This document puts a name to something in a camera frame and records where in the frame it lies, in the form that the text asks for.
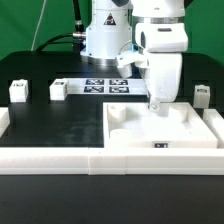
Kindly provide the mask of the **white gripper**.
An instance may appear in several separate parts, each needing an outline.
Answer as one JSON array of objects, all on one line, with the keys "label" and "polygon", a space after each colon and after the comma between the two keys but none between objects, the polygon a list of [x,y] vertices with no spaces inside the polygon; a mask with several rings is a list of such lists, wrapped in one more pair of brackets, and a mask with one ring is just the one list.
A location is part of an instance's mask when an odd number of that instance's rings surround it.
[{"label": "white gripper", "polygon": [[117,70],[123,79],[132,76],[132,64],[135,64],[137,67],[139,67],[144,63],[145,57],[137,51],[123,51],[120,52],[116,57]]}]

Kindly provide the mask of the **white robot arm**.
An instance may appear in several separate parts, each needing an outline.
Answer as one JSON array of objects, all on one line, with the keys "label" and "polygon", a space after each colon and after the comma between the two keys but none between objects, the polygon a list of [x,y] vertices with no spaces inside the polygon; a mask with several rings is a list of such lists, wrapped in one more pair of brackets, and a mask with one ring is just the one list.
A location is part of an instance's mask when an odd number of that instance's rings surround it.
[{"label": "white robot arm", "polygon": [[86,62],[115,65],[123,78],[136,66],[152,106],[175,100],[188,37],[184,0],[92,0],[80,52]]}]

